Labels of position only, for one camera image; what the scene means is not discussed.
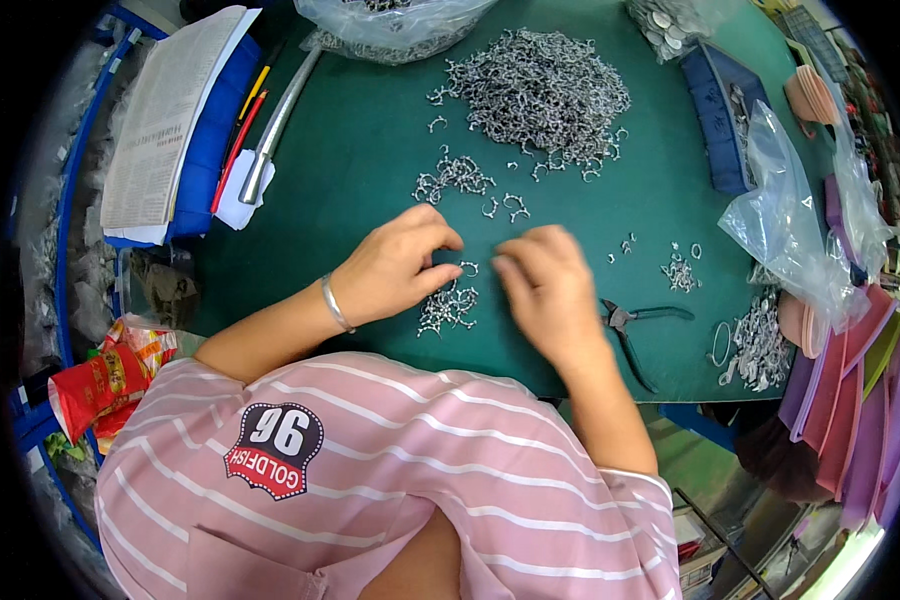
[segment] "shirt logo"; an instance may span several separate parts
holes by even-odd
[[[223,456],[226,476],[242,477],[274,500],[307,491],[307,463],[324,445],[324,424],[294,402],[251,404],[243,411],[240,438]]]

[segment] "pencil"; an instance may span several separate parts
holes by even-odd
[[[237,140],[233,142],[233,147],[230,149],[230,154],[226,159],[226,166],[223,168],[223,174],[220,176],[219,183],[216,185],[213,203],[210,204],[211,213],[217,212],[217,209],[220,207],[220,198],[223,198],[224,196],[224,188],[227,186],[227,180],[230,178],[230,171],[233,169],[233,163],[237,161],[240,150],[243,149],[244,139],[247,138],[247,132],[251,129],[253,119],[260,113],[260,107],[263,106],[268,91],[269,90],[264,90],[257,96],[257,101],[253,102],[253,107],[250,109],[250,113],[246,115],[246,120],[240,125],[240,133],[237,134]]]
[[[260,75],[257,76],[257,80],[253,83],[253,87],[250,89],[250,94],[246,97],[246,102],[243,103],[243,108],[240,109],[240,115],[237,117],[237,121],[240,121],[244,118],[244,114],[247,112],[247,107],[251,105],[251,101],[253,97],[260,91],[260,87],[264,85],[264,79],[267,78],[267,75],[271,71],[271,67],[276,63],[276,58],[280,56],[280,53],[283,51],[283,47],[287,45],[287,38],[284,37],[283,41],[276,45],[273,48],[273,51],[270,52],[270,55],[266,57],[266,62],[264,62],[264,68],[260,70]]]

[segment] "paper document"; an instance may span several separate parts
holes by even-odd
[[[228,6],[156,43],[137,78],[103,185],[100,224],[107,235],[143,232],[154,241],[153,228],[166,233],[194,126],[259,14],[259,8]]]
[[[271,180],[276,174],[276,167],[273,162],[267,162],[264,167],[263,184],[260,186],[260,192],[257,201],[253,204],[244,204],[240,201],[240,192],[247,180],[247,175],[251,174],[253,166],[253,150],[241,150],[240,155],[233,162],[233,168],[230,169],[230,176],[223,186],[223,195],[219,198],[219,206],[216,207],[214,216],[220,221],[228,224],[230,228],[240,231],[251,222],[253,212],[264,206],[264,190],[270,185]]]

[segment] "pliers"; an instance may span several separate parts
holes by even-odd
[[[679,317],[686,321],[693,321],[695,319],[694,314],[689,310],[684,310],[677,306],[641,308],[640,310],[634,310],[629,313],[608,299],[601,298],[600,302],[602,302],[603,306],[606,306],[606,310],[609,311],[603,324],[608,328],[615,330],[620,337],[620,346],[624,349],[626,362],[629,363],[630,370],[633,371],[636,380],[640,382],[640,385],[647,388],[651,394],[656,394],[658,390],[657,386],[643,374],[643,369],[640,367],[640,361],[636,357],[634,346],[630,342],[630,336],[627,335],[627,322],[635,321],[637,319],[654,319],[657,317]]]

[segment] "blue tray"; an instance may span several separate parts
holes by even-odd
[[[220,180],[230,131],[247,99],[259,60],[260,46],[249,35],[244,35],[216,78],[203,112],[196,119],[190,146],[183,159],[173,219],[167,225],[164,243],[175,237],[210,231],[213,219],[210,205]],[[104,239],[115,248],[154,246],[122,237],[106,236]]]
[[[744,92],[748,114],[754,113],[754,102],[770,101],[756,73],[729,54],[707,42],[699,43],[680,60],[696,106],[696,118],[706,138],[710,160],[710,180],[720,192],[739,196],[754,189],[747,176],[747,157],[733,126],[733,109],[727,94],[730,84]]]

